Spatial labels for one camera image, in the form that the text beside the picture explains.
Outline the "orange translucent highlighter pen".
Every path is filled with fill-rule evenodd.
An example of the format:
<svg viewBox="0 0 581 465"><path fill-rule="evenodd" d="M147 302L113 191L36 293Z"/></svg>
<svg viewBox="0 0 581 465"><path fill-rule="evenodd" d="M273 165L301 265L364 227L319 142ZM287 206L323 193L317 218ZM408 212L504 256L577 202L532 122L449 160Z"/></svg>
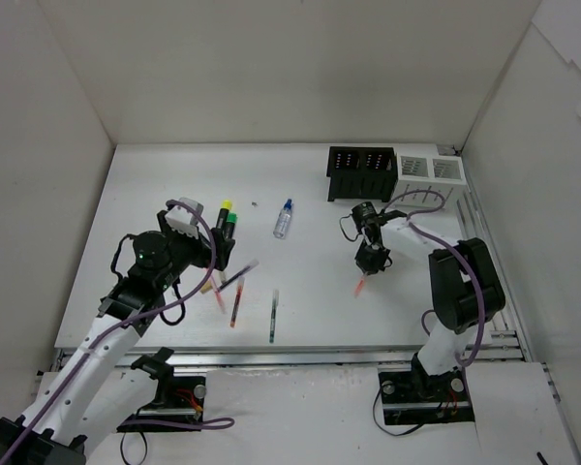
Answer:
<svg viewBox="0 0 581 465"><path fill-rule="evenodd" d="M359 281L357 282L357 285L355 286L354 291L353 291L353 296L355 298L358 298L360 296L360 294L361 294L361 292L366 284L367 278L368 278L367 273L363 273L361 275L361 277L359 278Z"/></svg>

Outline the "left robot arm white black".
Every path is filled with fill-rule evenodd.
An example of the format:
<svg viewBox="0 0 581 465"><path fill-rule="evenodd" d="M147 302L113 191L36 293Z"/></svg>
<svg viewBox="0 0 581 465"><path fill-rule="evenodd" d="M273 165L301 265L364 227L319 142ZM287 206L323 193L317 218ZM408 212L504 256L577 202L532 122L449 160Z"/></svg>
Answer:
<svg viewBox="0 0 581 465"><path fill-rule="evenodd" d="M199 212L170 203L156 231L131 235L135 262L102 299L86 337L49 387L17 419L0 418L0 464L83 464L124 420L174 394L173 351L140 356L118 383L108 381L157 317L166 292L190 266L207 276L227 267L235 245L224 220L209 227Z"/></svg>

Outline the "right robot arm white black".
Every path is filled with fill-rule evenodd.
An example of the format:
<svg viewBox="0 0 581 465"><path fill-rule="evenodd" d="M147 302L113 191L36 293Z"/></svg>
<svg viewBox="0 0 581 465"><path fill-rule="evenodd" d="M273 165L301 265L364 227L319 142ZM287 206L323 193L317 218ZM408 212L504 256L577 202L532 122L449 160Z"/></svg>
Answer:
<svg viewBox="0 0 581 465"><path fill-rule="evenodd" d="M355 206L351 218L360 244L354 260L365 277L386 271L393 249L427 260L437 322L413 356L409 386L415 396L430 399L447 375L474 362L485 325L505 307L505 292L483 240L448 239L420 228L412 217L377 211L369 201Z"/></svg>

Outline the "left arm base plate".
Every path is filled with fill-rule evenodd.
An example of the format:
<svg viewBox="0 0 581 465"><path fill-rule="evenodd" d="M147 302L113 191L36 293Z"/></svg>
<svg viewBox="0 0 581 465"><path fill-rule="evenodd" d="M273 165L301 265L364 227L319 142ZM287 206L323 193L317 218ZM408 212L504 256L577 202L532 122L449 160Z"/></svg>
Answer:
<svg viewBox="0 0 581 465"><path fill-rule="evenodd" d="M201 431L206 379L202 375L175 376L164 398L141 407L117 428L120 433L188 433Z"/></svg>

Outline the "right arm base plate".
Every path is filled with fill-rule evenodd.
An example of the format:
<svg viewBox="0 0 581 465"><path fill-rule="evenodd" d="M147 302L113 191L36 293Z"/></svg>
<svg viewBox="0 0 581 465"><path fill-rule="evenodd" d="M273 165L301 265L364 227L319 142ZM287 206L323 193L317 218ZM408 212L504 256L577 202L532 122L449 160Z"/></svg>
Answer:
<svg viewBox="0 0 581 465"><path fill-rule="evenodd" d="M436 378L418 370L381 371L377 413L386 426L416 426L474 422L474 408L460 369Z"/></svg>

